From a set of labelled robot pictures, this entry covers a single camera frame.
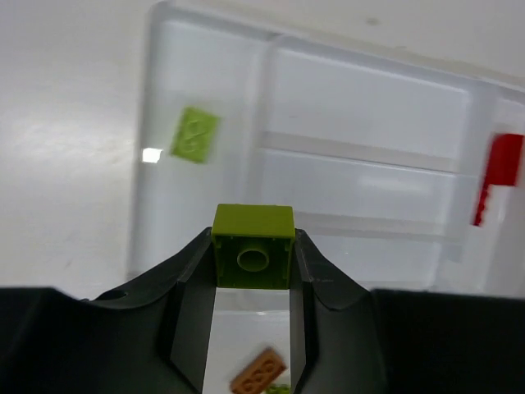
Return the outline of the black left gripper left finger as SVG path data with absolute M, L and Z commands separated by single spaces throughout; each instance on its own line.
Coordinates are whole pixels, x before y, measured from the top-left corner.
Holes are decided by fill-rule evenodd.
M 1 290 L 4 393 L 200 393 L 216 295 L 211 232 L 93 300 Z

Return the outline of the curved green lego brick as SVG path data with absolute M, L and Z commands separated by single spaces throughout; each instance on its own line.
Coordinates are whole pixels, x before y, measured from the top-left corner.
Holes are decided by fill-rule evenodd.
M 290 385 L 272 384 L 266 390 L 266 394 L 290 394 Z

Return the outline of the brown lego plate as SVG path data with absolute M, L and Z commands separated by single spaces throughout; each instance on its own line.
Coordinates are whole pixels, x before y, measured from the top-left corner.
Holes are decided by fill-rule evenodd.
M 287 367 L 283 358 L 271 347 L 262 351 L 230 382 L 230 390 L 236 394 L 259 394 L 264 392 Z

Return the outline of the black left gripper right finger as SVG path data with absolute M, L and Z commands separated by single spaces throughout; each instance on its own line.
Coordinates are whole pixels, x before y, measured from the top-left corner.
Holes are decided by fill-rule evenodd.
M 294 393 L 521 393 L 524 303 L 367 290 L 297 231 L 290 263 Z

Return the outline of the red lego brick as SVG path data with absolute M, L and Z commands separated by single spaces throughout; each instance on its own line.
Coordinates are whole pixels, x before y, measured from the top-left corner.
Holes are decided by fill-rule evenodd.
M 524 135 L 496 133 L 491 141 L 484 177 L 472 225 L 479 227 L 483 223 L 486 202 L 492 186 L 516 186 L 521 163 Z

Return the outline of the green square lego brick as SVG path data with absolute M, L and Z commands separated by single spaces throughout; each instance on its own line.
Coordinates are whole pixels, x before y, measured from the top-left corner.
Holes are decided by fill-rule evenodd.
M 295 240 L 290 206 L 219 204 L 211 238 L 220 288 L 290 288 Z

